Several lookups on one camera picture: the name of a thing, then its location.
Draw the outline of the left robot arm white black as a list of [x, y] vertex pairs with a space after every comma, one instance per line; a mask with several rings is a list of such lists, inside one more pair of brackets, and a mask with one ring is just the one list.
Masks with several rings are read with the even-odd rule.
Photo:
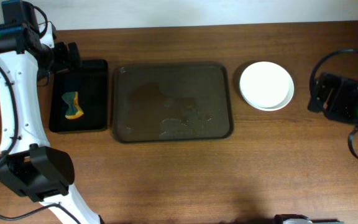
[[53, 149], [40, 115], [37, 82], [43, 72], [70, 66], [56, 46], [55, 26], [0, 26], [0, 183], [51, 210], [62, 223], [102, 223], [74, 184], [68, 153]]

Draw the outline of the yellow green sponge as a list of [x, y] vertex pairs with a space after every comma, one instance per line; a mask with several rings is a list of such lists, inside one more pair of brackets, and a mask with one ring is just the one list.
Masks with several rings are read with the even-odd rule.
[[81, 109], [78, 102], [78, 92], [71, 91], [66, 92], [62, 95], [63, 101], [67, 104], [68, 109], [65, 113], [66, 119], [77, 119], [84, 115], [83, 110]]

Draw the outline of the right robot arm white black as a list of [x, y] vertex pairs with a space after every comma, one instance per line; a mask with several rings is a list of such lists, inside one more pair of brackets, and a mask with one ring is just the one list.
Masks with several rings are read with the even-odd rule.
[[316, 76], [320, 66], [340, 54], [358, 54], [358, 49], [342, 49], [323, 57], [313, 68], [310, 81], [308, 110], [322, 113], [331, 120], [358, 128], [358, 80], [323, 72]]

